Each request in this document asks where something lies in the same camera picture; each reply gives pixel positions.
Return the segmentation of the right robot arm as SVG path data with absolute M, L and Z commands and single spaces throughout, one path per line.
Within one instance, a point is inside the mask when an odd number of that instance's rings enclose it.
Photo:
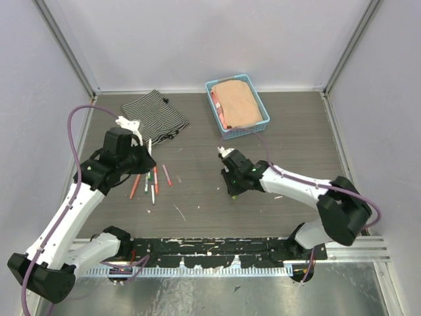
M 318 211 L 318 219 L 299 224 L 285 241 L 286 252 L 296 259 L 307 258 L 313 248 L 329 242 L 352 246 L 371 217 L 367 200 L 348 178 L 313 179 L 269 161 L 253 163 L 235 148 L 220 146 L 218 156 L 230 196 L 251 190 L 280 194 Z

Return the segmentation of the white marker green end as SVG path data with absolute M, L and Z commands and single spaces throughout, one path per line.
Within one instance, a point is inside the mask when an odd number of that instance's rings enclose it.
M 150 172 L 148 172 L 145 175 L 145 183 L 144 183 L 144 193 L 147 194 L 149 191 L 149 177 L 150 177 Z

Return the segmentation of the white pen lime end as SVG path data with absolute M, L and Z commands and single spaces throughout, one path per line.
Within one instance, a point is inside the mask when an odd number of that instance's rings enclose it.
M 152 139 L 149 138 L 149 141 L 148 141 L 148 153 L 149 153 L 150 156 L 151 156 L 151 152 L 152 152 Z

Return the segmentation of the peach folded towel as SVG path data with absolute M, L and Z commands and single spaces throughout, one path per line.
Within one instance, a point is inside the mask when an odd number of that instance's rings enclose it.
M 249 126 L 263 120 L 258 103 L 246 82 L 221 82 L 211 88 L 210 96 L 224 129 Z

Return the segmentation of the light blue plastic basket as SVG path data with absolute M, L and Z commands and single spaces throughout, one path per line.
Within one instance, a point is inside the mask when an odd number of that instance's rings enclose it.
M 262 132 L 268 126 L 270 116 L 248 75 L 211 80 L 205 89 L 223 139 Z

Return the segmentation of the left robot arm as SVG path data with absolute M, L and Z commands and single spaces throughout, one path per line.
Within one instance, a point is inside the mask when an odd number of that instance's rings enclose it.
M 109 258 L 127 260 L 132 253 L 130 234 L 115 226 L 105 228 L 75 254 L 69 249 L 111 189 L 155 165 L 139 132 L 110 128 L 102 148 L 79 165 L 68 195 L 42 235 L 25 253 L 10 256 L 7 266 L 18 283 L 51 303 L 60 303 L 86 270 Z

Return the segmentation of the black white striped cloth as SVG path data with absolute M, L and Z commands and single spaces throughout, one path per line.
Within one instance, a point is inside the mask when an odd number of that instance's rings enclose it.
M 151 139 L 152 146 L 173 140 L 189 124 L 189 120 L 157 90 L 122 105 L 121 109 L 128 120 L 140 121 L 140 134 L 146 141 Z

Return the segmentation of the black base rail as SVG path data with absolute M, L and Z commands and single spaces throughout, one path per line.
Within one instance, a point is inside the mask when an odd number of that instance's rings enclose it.
M 148 255 L 148 267 L 204 269 L 229 267 L 239 259 L 248 269 L 283 267 L 284 261 L 308 260 L 309 250 L 293 250 L 282 238 L 135 238 L 125 242 L 119 259 L 141 259 Z

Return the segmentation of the orange highlighter pen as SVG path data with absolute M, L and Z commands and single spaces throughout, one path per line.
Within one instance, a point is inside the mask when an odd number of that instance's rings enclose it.
M 154 186 L 155 186 L 155 194 L 159 193 L 159 184 L 158 184 L 158 176 L 157 176 L 157 167 L 155 166 L 153 169 L 154 174 Z

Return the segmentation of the purple highlighter pen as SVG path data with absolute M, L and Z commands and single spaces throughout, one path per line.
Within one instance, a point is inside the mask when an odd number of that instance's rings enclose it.
M 169 175 L 169 173 L 168 173 L 168 169 L 167 169 L 167 167 L 166 167 L 166 165 L 165 165 L 165 164 L 162 164 L 162 169 L 163 169 L 163 171 L 164 171 L 164 175 L 165 175 L 165 177 L 166 177 L 166 180 L 167 180 L 167 182 L 168 182 L 168 185 L 169 185 L 170 187 L 172 187 L 172 186 L 173 186 L 173 184 L 172 184 L 172 180 L 171 180 L 171 178 L 170 178 L 170 175 Z

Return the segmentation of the salmon orange pen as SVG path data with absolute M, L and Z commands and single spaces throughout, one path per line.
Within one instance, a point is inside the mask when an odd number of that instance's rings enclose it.
M 136 190 L 137 190 L 137 187 L 138 187 L 138 184 L 139 184 L 140 178 L 141 178 L 141 175 L 140 175 L 140 174 L 138 174 L 138 175 L 136 176 L 135 180 L 134 180 L 134 184 L 133 184 L 133 186 L 132 186 L 132 190 L 131 190 L 131 192 L 130 192 L 130 199 L 132 199 L 132 198 L 134 197 L 135 193 L 136 193 Z

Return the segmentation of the white pen blue end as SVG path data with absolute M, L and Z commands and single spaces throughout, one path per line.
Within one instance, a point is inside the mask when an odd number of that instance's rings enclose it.
M 151 202 L 152 205 L 155 205 L 155 186 L 153 184 L 151 185 Z

